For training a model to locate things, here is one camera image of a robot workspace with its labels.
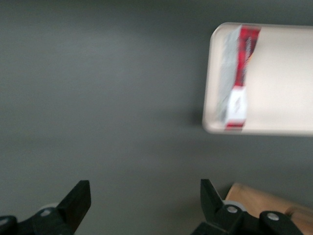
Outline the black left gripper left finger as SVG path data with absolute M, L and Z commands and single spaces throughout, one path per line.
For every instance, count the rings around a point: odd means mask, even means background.
M 0 217 L 2 235 L 73 235 L 91 206 L 90 184 L 79 181 L 56 207 L 46 207 L 18 222 L 13 215 Z

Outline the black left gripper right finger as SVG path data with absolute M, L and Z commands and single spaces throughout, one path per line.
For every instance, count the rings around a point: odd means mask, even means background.
M 201 208 L 206 221 L 193 235 L 301 235 L 300 229 L 285 214 L 263 211 L 249 214 L 243 205 L 222 200 L 209 179 L 201 180 Z

